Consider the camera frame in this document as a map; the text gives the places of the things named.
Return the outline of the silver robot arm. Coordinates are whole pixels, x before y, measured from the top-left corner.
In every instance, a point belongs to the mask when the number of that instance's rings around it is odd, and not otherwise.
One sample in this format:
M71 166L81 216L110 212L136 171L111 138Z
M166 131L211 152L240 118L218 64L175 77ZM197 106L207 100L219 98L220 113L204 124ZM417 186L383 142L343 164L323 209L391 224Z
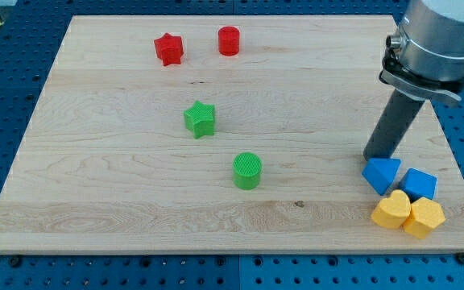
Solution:
M464 0L411 0L386 39L382 82L415 101L457 106L464 89Z

